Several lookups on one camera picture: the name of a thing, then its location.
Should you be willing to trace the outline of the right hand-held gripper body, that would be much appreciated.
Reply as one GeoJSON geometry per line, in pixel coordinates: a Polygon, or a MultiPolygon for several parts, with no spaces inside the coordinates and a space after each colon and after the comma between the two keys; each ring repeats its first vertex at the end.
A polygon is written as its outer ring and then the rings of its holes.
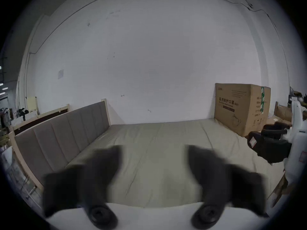
{"type": "Polygon", "coordinates": [[[286,141],[291,144],[290,153],[284,159],[285,178],[288,186],[298,182],[307,163],[307,121],[303,120],[305,107],[298,100],[291,100],[291,125],[284,135],[286,141]]]}

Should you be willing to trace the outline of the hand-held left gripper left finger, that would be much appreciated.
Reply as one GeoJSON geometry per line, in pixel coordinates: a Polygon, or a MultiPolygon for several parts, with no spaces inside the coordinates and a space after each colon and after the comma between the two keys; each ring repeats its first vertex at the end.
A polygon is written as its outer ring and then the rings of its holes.
{"type": "Polygon", "coordinates": [[[122,149],[121,145],[98,149],[83,164],[45,175],[44,216],[83,208],[95,227],[117,227],[118,218],[106,203],[110,184],[122,164],[122,149]]]}

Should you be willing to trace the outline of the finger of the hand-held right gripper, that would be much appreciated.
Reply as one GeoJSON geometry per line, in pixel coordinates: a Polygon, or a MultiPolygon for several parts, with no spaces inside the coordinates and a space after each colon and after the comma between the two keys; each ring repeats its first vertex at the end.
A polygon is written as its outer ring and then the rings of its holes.
{"type": "Polygon", "coordinates": [[[248,146],[268,163],[282,162],[288,158],[291,150],[291,143],[287,140],[273,139],[259,132],[248,134],[248,146]]]}
{"type": "Polygon", "coordinates": [[[263,136],[282,136],[287,134],[292,126],[285,123],[274,123],[266,124],[263,126],[262,135],[263,136]]]}

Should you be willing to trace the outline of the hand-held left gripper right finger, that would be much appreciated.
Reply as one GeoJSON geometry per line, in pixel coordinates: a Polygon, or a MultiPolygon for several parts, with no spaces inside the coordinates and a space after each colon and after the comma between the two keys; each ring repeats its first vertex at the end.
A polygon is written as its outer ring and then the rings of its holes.
{"type": "Polygon", "coordinates": [[[213,227],[228,203],[265,216],[264,178],[235,164],[228,164],[212,150],[187,145],[187,164],[201,187],[202,205],[191,217],[196,229],[213,227]]]}

